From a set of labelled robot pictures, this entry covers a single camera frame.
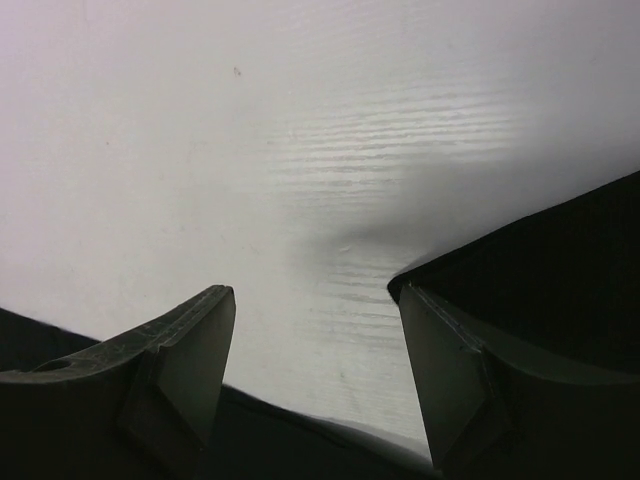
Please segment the black plastic part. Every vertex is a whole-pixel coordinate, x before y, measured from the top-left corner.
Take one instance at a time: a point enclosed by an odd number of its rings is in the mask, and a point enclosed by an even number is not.
[[[640,474],[639,211],[636,173],[390,282],[447,479]]]
[[[3,478],[192,478],[234,317],[232,289],[216,286],[90,345],[0,311]]]
[[[2,367],[48,372],[0,373],[0,478],[440,478],[412,450],[220,387],[233,310],[214,287],[102,344],[0,310]]]

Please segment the white wooden tabletop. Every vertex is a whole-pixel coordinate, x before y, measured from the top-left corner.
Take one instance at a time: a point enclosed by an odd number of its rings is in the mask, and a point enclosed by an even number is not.
[[[236,290],[226,382],[426,442],[387,281],[640,168],[631,0],[5,0],[0,303]]]

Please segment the black fabric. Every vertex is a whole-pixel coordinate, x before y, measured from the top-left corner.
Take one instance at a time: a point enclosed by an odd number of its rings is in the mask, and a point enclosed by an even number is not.
[[[198,479],[439,478],[407,469],[347,440],[322,421],[269,405],[231,387],[218,404]]]
[[[435,292],[552,352],[640,372],[640,173],[510,224],[389,284]]]

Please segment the wood grain texture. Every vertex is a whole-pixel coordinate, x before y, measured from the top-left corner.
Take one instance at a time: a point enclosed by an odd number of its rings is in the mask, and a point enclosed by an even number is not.
[[[106,338],[231,284],[227,382],[424,445],[384,286],[640,167],[605,3],[3,2],[0,301]]]

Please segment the white surface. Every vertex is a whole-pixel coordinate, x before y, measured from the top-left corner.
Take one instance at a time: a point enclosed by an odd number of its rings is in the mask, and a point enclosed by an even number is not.
[[[425,441],[386,282],[640,167],[639,14],[5,0],[0,302],[107,338],[230,284],[227,382]]]

